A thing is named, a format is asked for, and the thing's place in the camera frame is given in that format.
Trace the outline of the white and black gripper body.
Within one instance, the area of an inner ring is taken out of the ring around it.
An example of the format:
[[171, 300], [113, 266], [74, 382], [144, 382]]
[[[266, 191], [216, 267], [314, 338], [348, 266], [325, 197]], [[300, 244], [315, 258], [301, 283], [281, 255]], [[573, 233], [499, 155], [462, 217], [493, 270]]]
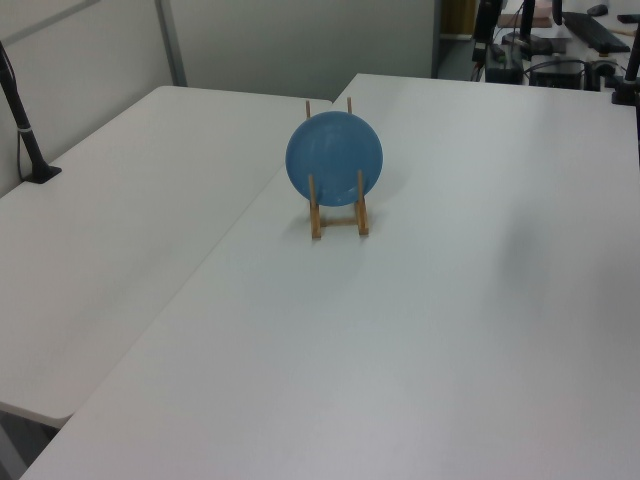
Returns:
[[473, 39], [489, 41], [502, 11], [502, 0], [479, 0], [476, 14]]

